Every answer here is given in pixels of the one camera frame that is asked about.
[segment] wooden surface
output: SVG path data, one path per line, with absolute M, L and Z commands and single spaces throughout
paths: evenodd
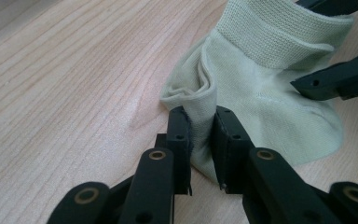
M 46 223 L 87 181 L 135 172 L 168 113 L 159 91 L 226 0 L 0 0 L 0 223 Z M 334 62 L 358 55 L 356 23 Z M 345 143 L 296 167 L 312 185 L 358 182 L 358 98 L 337 100 Z M 193 171 L 176 223 L 247 223 L 241 197 Z

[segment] white sock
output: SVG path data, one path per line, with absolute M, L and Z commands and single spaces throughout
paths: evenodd
M 179 61 L 161 102 L 182 105 L 193 129 L 193 165 L 216 180 L 209 137 L 216 105 L 231 109 L 256 147 L 295 165 L 340 147 L 331 103 L 302 97 L 290 81 L 327 66 L 352 18 L 315 14 L 290 0 L 229 0 L 216 27 Z

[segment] folded fabric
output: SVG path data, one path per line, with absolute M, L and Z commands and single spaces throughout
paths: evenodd
M 216 181 L 209 138 L 217 105 L 237 115 L 256 147 L 274 149 L 293 165 L 336 151 L 343 132 L 331 102 L 304 98 L 290 81 L 325 68 L 352 23 L 290 0 L 229 0 L 160 96 L 168 109 L 182 105 L 190 117 L 193 165 Z

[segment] fabric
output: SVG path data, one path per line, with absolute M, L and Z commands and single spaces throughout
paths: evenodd
M 290 0 L 229 0 L 160 96 L 168 109 L 182 105 L 191 119 L 193 165 L 216 181 L 209 137 L 217 105 L 237 115 L 256 147 L 274 149 L 292 165 L 336 151 L 343 131 L 331 102 L 302 97 L 290 81 L 325 68 L 352 23 Z

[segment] knit fabric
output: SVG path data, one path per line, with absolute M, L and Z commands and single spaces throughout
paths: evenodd
M 327 66 L 352 18 L 315 14 L 290 0 L 229 0 L 216 27 L 184 55 L 161 92 L 191 119 L 196 168 L 216 180 L 209 146 L 216 105 L 231 109 L 256 147 L 296 165 L 342 142 L 331 102 L 302 97 L 290 81 Z

